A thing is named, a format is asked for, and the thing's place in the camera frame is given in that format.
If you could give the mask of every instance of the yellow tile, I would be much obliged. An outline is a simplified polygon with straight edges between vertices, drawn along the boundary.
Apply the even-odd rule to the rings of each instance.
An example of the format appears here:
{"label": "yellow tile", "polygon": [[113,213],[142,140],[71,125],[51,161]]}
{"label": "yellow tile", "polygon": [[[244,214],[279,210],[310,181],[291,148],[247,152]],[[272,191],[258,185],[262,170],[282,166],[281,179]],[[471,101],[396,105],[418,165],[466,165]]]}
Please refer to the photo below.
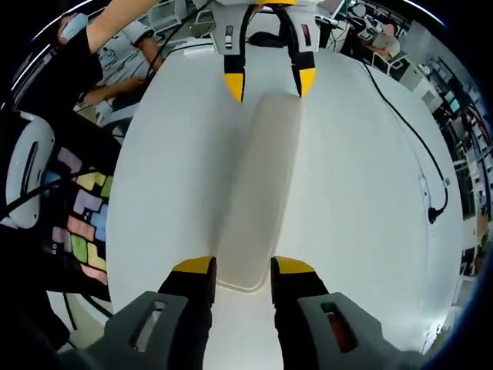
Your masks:
{"label": "yellow tile", "polygon": [[89,255],[88,263],[98,268],[99,270],[106,271],[106,261],[98,256],[98,248],[93,243],[87,243],[87,253]]}

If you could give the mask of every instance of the chair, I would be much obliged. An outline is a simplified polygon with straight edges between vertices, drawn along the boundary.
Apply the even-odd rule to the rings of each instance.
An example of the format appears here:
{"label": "chair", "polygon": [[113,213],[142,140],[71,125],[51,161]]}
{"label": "chair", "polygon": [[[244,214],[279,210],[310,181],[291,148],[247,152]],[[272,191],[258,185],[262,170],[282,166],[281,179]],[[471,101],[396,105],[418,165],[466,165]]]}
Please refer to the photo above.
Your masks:
{"label": "chair", "polygon": [[407,55],[405,52],[399,52],[394,58],[386,60],[382,55],[374,52],[371,59],[371,65],[386,75],[390,75],[391,69],[399,69],[403,66],[402,59],[406,57]]}

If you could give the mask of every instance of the colorful tile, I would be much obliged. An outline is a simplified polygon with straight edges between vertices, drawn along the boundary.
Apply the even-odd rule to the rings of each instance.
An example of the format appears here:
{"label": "colorful tile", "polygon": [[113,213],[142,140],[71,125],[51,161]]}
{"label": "colorful tile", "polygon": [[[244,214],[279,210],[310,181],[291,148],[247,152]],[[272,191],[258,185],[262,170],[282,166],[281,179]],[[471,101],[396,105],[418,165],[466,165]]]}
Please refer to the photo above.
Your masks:
{"label": "colorful tile", "polygon": [[77,220],[73,216],[69,216],[67,229],[69,229],[71,233],[80,235],[81,237],[84,237],[88,241],[94,241],[94,233],[96,232],[94,227],[89,224],[86,224],[81,220]]}
{"label": "colorful tile", "polygon": [[93,213],[91,216],[91,225],[96,228],[96,239],[106,241],[106,219],[108,215],[108,205],[103,204],[98,213]]}
{"label": "colorful tile", "polygon": [[83,264],[81,264],[80,267],[82,269],[82,272],[90,278],[101,281],[104,285],[108,285],[108,276],[104,272],[96,270],[95,268],[89,266],[85,266]]}
{"label": "colorful tile", "polygon": [[93,243],[87,243],[87,254],[89,256],[88,264],[98,268],[99,270],[106,271],[106,261],[98,256],[98,248],[96,245]]}
{"label": "colorful tile", "polygon": [[77,193],[77,198],[75,199],[74,212],[76,212],[77,214],[84,214],[86,208],[88,210],[98,211],[101,207],[101,203],[101,198],[94,197],[93,195],[81,189]]}
{"label": "colorful tile", "polygon": [[87,262],[87,242],[85,239],[77,235],[71,235],[72,239],[72,252],[79,261]]}
{"label": "colorful tile", "polygon": [[102,173],[88,173],[87,175],[77,177],[77,184],[81,187],[86,188],[87,190],[92,190],[94,189],[95,183],[102,187],[102,185],[105,183],[105,180],[106,176]]}
{"label": "colorful tile", "polygon": [[82,161],[66,148],[61,148],[57,160],[66,164],[70,168],[71,173],[79,172],[82,168]]}
{"label": "colorful tile", "polygon": [[109,194],[111,193],[111,185],[113,184],[113,176],[108,176],[106,178],[105,184],[101,190],[101,197],[109,198]]}

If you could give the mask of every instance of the black cable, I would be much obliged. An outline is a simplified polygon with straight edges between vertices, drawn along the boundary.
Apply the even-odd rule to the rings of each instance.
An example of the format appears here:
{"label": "black cable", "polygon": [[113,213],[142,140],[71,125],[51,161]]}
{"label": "black cable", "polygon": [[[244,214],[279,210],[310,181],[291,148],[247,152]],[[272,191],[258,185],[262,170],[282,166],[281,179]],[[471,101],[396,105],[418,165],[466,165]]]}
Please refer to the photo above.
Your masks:
{"label": "black cable", "polygon": [[109,312],[107,309],[105,309],[102,305],[100,305],[98,302],[94,301],[90,295],[87,294],[81,294],[82,297],[90,304],[92,305],[96,310],[98,310],[100,313],[105,315],[107,318],[112,318],[113,314]]}
{"label": "black cable", "polygon": [[332,51],[335,52],[336,51],[336,46],[337,46],[337,43],[340,41],[340,38],[344,35],[344,33],[347,31],[347,27],[348,27],[348,24],[346,22],[346,27],[344,28],[344,30],[342,31],[342,33],[337,37],[337,39],[332,35],[332,31],[330,31],[330,34],[332,35],[332,39],[333,39],[333,43],[334,43],[334,47],[332,48]]}
{"label": "black cable", "polygon": [[52,181],[51,183],[47,183],[45,185],[41,185],[40,187],[37,187],[34,190],[29,191],[28,193],[20,196],[13,202],[7,204],[2,208],[2,211],[0,212],[0,220],[3,220],[4,218],[8,217],[9,214],[13,211],[19,208],[21,205],[24,203],[30,201],[32,198],[34,198],[36,195],[39,195],[43,193],[44,191],[47,191],[48,189],[51,189],[55,185],[59,185],[60,183],[64,183],[66,181],[70,181],[71,179],[83,175],[89,175],[90,173],[96,173],[98,170],[91,169],[91,170],[80,170],[79,172],[71,173],[70,176],[67,177],[60,177],[59,179]]}
{"label": "black cable", "polygon": [[147,74],[146,74],[146,80],[149,79],[151,72],[153,70],[153,66],[156,63],[156,60],[161,56],[161,52],[163,52],[164,48],[168,45],[169,41],[173,38],[174,35],[187,23],[190,19],[195,17],[199,12],[204,10],[208,4],[211,3],[212,0],[207,0],[207,2],[202,5],[200,8],[196,9],[195,12],[191,12],[187,17],[182,19],[182,22],[171,32],[171,34],[168,36],[168,38],[164,41],[164,43],[159,47],[159,50],[156,53],[156,56],[154,57],[153,61],[149,64],[149,69],[147,69]]}
{"label": "black cable", "polygon": [[442,213],[444,213],[444,210],[448,205],[448,189],[447,189],[447,185],[445,183],[444,175],[441,173],[441,169],[438,166],[437,160],[434,158],[433,153],[431,152],[430,148],[428,148],[428,145],[426,145],[423,138],[419,135],[419,133],[414,129],[414,127],[409,124],[409,122],[399,113],[399,111],[392,105],[391,102],[388,101],[388,99],[385,97],[385,95],[381,92],[381,90],[378,87],[378,84],[375,81],[373,75],[371,74],[368,66],[365,63],[361,63],[361,64],[363,64],[364,68],[367,70],[368,75],[371,78],[371,82],[374,84],[374,86],[377,89],[378,93],[380,94],[381,98],[386,102],[386,104],[389,105],[389,107],[392,108],[392,110],[399,116],[399,118],[402,120],[402,122],[404,122],[406,124],[406,126],[412,131],[412,133],[419,139],[421,144],[424,146],[424,148],[428,152],[428,155],[430,156],[431,160],[433,161],[435,168],[438,171],[438,175],[440,176],[440,180],[441,180],[441,183],[442,183],[442,185],[444,187],[444,191],[445,191],[445,203],[444,203],[443,207],[439,208],[438,210],[434,207],[430,207],[428,209],[428,220],[430,221],[430,224],[432,224],[437,220],[438,216],[440,216]]}

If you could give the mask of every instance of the white device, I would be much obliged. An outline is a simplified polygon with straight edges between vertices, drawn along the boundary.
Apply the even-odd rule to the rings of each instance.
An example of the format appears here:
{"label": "white device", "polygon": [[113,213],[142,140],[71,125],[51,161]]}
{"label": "white device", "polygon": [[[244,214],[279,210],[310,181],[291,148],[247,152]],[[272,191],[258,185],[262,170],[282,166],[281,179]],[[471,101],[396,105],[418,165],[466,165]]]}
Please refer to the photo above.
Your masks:
{"label": "white device", "polygon": [[[42,173],[52,155],[55,134],[51,126],[41,117],[25,112],[15,112],[15,121],[4,123],[13,125],[2,132],[2,151],[7,157],[8,167],[1,168],[5,179],[5,198],[7,206],[14,200],[38,188]],[[39,195],[26,201],[13,210],[0,224],[29,229],[39,218]]]}

